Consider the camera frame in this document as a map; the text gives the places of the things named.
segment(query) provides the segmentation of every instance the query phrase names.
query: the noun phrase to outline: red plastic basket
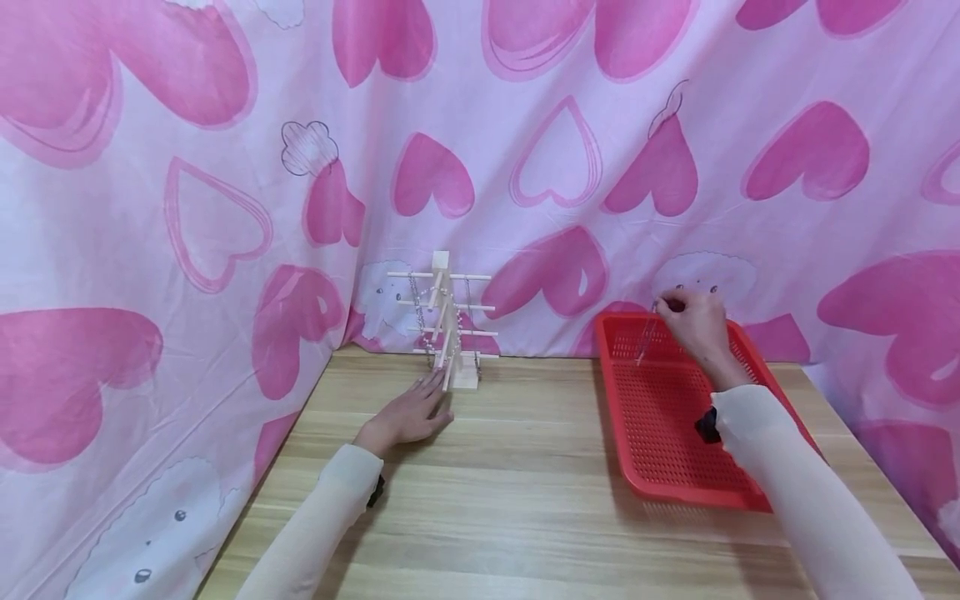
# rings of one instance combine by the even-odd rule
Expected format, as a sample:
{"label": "red plastic basket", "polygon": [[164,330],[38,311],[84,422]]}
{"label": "red plastic basket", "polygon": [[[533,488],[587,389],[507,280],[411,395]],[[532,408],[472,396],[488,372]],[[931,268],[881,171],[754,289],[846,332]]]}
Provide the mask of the red plastic basket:
{"label": "red plastic basket", "polygon": [[[653,336],[637,365],[650,320]],[[710,408],[712,388],[663,320],[644,313],[606,313],[597,317],[596,331],[620,469],[634,492],[644,498],[771,512],[759,486],[722,445],[706,444],[694,428]],[[747,334],[731,321],[728,331],[733,355],[756,383],[780,399],[819,452]]]}

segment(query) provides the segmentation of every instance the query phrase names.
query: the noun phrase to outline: heart outline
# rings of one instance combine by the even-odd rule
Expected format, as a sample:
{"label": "heart outline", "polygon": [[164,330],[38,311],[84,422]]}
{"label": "heart outline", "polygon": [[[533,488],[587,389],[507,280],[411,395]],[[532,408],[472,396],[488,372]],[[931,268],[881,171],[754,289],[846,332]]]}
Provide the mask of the heart outline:
{"label": "heart outline", "polygon": [[310,185],[300,223],[304,237],[314,248],[341,239],[359,248],[366,216],[367,206],[347,186],[343,163],[334,160]]}
{"label": "heart outline", "polygon": [[[520,189],[520,179],[523,169],[527,166],[527,161],[533,155],[534,151],[537,149],[537,146],[539,146],[539,144],[542,142],[543,136],[550,130],[564,110],[569,112],[570,117],[573,119],[573,122],[577,127],[577,131],[580,133],[581,141],[584,145],[584,152],[587,157],[587,184],[584,187],[584,191],[581,192],[576,198],[572,199],[561,196],[558,192],[550,187],[534,196],[529,196],[523,193],[523,191]],[[514,165],[514,170],[510,174],[510,196],[514,199],[514,202],[518,206],[523,208],[529,208],[531,206],[542,204],[548,198],[552,198],[554,204],[562,208],[575,208],[593,196],[593,194],[597,191],[597,188],[600,187],[600,181],[602,178],[603,159],[600,155],[600,145],[597,142],[596,135],[593,134],[593,130],[590,128],[587,119],[584,118],[584,114],[580,111],[580,107],[577,105],[576,99],[572,95],[569,95],[563,98],[546,115],[546,117],[534,131],[533,135],[530,136],[530,139],[527,140],[526,145],[520,152],[520,158],[516,162],[516,165]]]}
{"label": "heart outline", "polygon": [[950,167],[960,161],[960,142],[950,146],[946,152],[937,158],[926,172],[924,182],[920,187],[920,194],[934,204],[946,206],[960,206],[960,192],[951,192],[944,187],[944,175]]}
{"label": "heart outline", "polygon": [[[242,210],[247,212],[260,226],[263,238],[253,249],[244,252],[232,252],[227,256],[224,270],[217,276],[205,275],[194,264],[190,250],[183,239],[183,230],[180,220],[180,174],[186,173],[207,187],[217,191]],[[219,294],[227,289],[236,272],[236,265],[241,260],[255,260],[267,253],[274,242],[274,224],[270,215],[252,196],[240,191],[236,187],[219,180],[199,167],[190,164],[179,156],[170,159],[167,167],[167,180],[163,190],[163,215],[167,223],[167,234],[174,250],[174,256],[180,269],[190,283],[205,294]]]}

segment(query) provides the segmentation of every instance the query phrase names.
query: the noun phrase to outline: black object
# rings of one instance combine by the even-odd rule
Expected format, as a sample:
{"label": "black object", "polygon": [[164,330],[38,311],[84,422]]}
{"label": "black object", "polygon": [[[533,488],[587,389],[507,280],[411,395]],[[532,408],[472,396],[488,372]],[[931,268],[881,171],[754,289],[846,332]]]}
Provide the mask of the black object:
{"label": "black object", "polygon": [[704,444],[719,444],[720,432],[717,431],[717,409],[710,407],[710,410],[697,422],[693,423],[694,429],[700,434]]}
{"label": "black object", "polygon": [[376,504],[376,501],[380,499],[380,496],[383,495],[383,489],[386,487],[387,481],[383,478],[383,475],[380,475],[376,480],[376,489],[373,490],[373,493],[370,494],[370,500],[367,501],[367,508],[373,508],[373,505]]}

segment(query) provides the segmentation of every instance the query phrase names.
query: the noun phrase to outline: white sleeve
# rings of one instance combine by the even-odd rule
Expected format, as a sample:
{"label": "white sleeve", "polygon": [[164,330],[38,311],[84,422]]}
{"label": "white sleeve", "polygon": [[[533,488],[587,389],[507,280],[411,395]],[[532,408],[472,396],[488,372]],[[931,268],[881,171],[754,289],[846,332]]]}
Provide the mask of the white sleeve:
{"label": "white sleeve", "polygon": [[714,394],[713,406],[724,448],[766,493],[820,598],[923,599],[890,543],[769,389],[739,386]]}
{"label": "white sleeve", "polygon": [[383,461],[345,445],[267,548],[236,600],[311,600],[347,529],[367,509]]}

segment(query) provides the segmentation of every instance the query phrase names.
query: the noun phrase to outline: wooden tabletop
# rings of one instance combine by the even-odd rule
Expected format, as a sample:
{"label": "wooden tabletop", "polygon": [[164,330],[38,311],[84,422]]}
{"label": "wooden tabletop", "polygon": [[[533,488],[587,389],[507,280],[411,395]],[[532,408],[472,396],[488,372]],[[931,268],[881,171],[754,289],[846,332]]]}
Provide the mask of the wooden tabletop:
{"label": "wooden tabletop", "polygon": [[[960,574],[803,371],[772,369],[926,597],[960,599]],[[326,461],[425,370],[422,356],[334,355],[200,600],[233,598]],[[388,460],[388,495],[348,532],[316,598],[814,597],[772,516],[629,491],[595,361],[487,361],[480,390],[453,401],[438,440]]]}

